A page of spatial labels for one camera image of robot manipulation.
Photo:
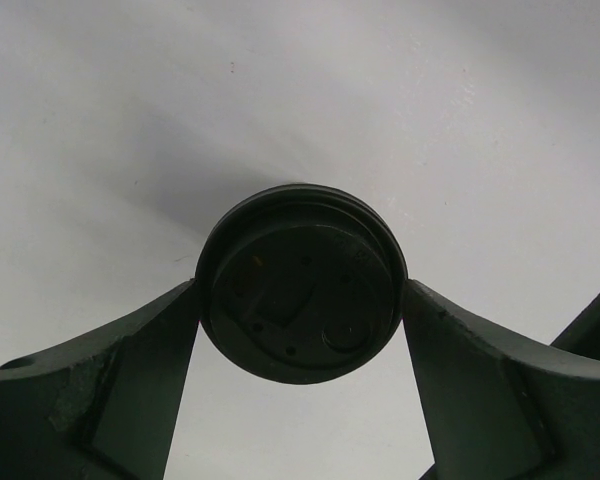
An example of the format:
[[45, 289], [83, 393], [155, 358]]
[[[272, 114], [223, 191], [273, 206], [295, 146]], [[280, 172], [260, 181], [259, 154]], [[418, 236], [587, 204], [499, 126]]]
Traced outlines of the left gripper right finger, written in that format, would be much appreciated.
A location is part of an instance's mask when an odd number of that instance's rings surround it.
[[600, 361], [479, 317], [417, 281], [404, 329], [429, 479], [600, 479]]

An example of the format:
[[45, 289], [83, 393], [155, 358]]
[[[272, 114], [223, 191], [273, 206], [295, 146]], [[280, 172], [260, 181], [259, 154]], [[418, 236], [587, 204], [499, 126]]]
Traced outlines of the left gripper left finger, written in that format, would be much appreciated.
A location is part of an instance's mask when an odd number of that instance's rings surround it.
[[0, 366], [0, 479], [161, 479], [200, 316], [187, 281]]

